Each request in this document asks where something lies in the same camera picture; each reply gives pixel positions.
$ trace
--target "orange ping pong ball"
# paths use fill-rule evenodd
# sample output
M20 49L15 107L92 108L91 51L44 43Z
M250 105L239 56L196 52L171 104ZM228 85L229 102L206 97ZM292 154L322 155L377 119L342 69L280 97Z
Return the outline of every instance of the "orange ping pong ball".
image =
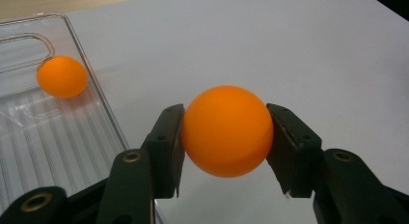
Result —
M37 82L53 97L72 98L87 87L87 71L75 59L55 56L39 65Z
M264 103L236 86L198 95L186 109L181 140L192 161L213 176L232 178L257 168L273 142L273 122Z

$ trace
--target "white table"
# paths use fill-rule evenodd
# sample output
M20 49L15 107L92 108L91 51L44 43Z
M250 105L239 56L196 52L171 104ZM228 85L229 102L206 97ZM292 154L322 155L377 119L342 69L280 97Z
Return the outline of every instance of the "white table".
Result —
M68 17L130 146L167 106L234 84L409 193L409 22L375 0L135 0ZM219 179L186 157L180 197L159 203L171 224L316 223L266 162Z

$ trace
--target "transparent box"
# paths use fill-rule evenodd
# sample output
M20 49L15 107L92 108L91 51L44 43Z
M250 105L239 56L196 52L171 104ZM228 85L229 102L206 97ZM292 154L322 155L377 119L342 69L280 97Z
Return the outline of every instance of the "transparent box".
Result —
M39 64L58 55L87 70L87 88L77 97L54 98L37 83ZM100 182L126 149L68 18L39 14L0 23L0 213L38 187L58 185L69 196Z

